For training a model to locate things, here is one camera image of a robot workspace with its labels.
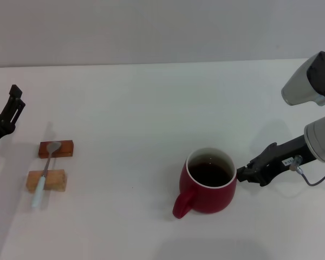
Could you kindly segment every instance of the mug handle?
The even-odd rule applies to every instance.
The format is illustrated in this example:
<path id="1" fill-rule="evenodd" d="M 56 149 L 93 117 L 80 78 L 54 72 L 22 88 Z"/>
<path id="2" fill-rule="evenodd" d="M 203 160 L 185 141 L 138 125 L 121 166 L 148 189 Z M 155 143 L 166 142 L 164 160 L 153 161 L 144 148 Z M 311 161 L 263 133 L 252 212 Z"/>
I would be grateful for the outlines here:
<path id="1" fill-rule="evenodd" d="M 172 213 L 180 219 L 183 218 L 192 208 L 192 201 L 196 195 L 196 191 L 193 188 L 182 192 L 175 200 Z"/>

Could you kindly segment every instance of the white table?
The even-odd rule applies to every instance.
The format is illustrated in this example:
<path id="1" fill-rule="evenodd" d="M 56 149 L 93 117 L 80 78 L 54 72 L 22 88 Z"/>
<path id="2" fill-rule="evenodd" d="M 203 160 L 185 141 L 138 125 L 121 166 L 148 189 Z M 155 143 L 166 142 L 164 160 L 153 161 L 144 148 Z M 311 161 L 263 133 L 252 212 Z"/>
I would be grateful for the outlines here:
<path id="1" fill-rule="evenodd" d="M 172 216 L 193 149 L 219 147 L 240 167 L 325 116 L 281 98 L 302 62 L 0 68 L 0 111 L 12 84 L 27 104 L 0 140 L 0 260 L 325 259 L 325 182 L 293 172 L 238 183 L 220 213 Z M 67 190 L 33 211 L 24 185 L 46 163 L 38 144 L 67 139 L 74 156 L 52 162 Z M 325 175 L 319 161 L 303 169 Z"/>

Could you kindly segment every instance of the label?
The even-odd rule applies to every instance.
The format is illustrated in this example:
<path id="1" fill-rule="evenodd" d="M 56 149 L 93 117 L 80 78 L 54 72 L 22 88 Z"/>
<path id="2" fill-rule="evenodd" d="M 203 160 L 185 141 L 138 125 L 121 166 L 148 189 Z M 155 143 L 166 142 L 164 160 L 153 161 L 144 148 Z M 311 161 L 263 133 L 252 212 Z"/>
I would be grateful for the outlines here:
<path id="1" fill-rule="evenodd" d="M 283 160 L 282 163 L 283 163 L 285 166 L 288 166 L 288 165 L 292 164 L 293 161 L 294 161 L 293 157 L 290 157 L 290 158 L 288 158 L 288 159 Z"/>

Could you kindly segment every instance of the dark liquid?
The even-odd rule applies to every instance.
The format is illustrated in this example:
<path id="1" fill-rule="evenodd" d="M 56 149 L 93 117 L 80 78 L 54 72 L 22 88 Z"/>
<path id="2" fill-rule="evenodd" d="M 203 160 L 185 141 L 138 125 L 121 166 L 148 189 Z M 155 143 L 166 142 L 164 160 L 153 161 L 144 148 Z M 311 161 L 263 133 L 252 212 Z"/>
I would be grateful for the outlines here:
<path id="1" fill-rule="evenodd" d="M 221 159 L 203 155 L 192 160 L 188 169 L 190 175 L 198 183 L 209 187 L 219 187 L 229 183 L 232 179 L 232 176 L 222 166 L 224 162 Z"/>

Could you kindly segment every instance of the metal spoon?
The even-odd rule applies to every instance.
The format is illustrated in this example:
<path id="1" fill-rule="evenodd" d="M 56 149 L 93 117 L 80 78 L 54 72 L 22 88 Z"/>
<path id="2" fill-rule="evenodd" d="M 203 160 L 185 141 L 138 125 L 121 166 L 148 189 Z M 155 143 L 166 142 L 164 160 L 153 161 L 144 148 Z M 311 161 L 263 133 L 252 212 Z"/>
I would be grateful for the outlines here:
<path id="1" fill-rule="evenodd" d="M 61 142 L 51 142 L 47 145 L 47 151 L 49 153 L 47 163 L 45 164 L 43 174 L 38 180 L 38 184 L 35 190 L 34 197 L 32 199 L 31 207 L 38 207 L 39 204 L 42 201 L 43 197 L 43 188 L 44 188 L 44 183 L 46 182 L 46 177 L 47 177 L 47 172 L 48 172 L 48 166 L 50 162 L 50 158 L 52 157 L 52 154 L 59 150 L 61 147 Z"/>

